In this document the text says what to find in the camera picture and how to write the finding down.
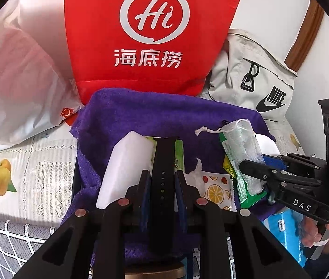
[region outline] white wall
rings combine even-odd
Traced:
[[[21,0],[21,27],[53,58],[61,73],[73,76],[65,35],[64,0]],[[241,0],[232,28],[255,34],[285,59],[305,16],[309,0]]]
[[[255,34],[284,60],[296,40],[310,0],[241,0],[232,28]]]
[[[317,38],[298,72],[286,117],[306,155],[326,157],[326,138],[318,100],[329,98],[329,17],[324,16]]]

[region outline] human hand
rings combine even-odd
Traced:
[[[312,247],[314,242],[319,242],[322,235],[318,233],[318,228],[315,221],[309,217],[304,216],[301,221],[301,243],[306,247]],[[322,253],[329,254],[329,241],[323,248]]]

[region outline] person's arm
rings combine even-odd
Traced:
[[[321,238],[316,223],[304,216],[301,222],[301,243],[306,247],[312,247],[314,242],[319,242]],[[312,279],[326,278],[329,271],[329,241],[323,248],[322,255],[317,260],[308,259],[304,269]]]

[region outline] silver screw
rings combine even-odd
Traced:
[[[241,214],[244,217],[248,217],[249,215],[251,215],[251,212],[248,209],[241,209],[239,211],[239,214]]]
[[[127,199],[127,198],[121,198],[121,199],[118,200],[118,204],[119,204],[120,206],[126,206],[126,205],[128,205],[129,203],[130,203],[130,201],[129,201],[129,199]]]
[[[208,203],[208,200],[205,198],[198,198],[197,199],[197,204],[199,204],[200,206],[205,206]]]
[[[86,212],[85,209],[78,209],[77,211],[75,211],[75,216],[77,216],[77,217],[83,217],[83,216],[85,216],[86,213],[87,212]]]

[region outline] green leaf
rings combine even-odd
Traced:
[[[8,184],[7,191],[14,192],[14,193],[17,192],[15,186],[12,183],[12,180],[10,180],[10,183]]]

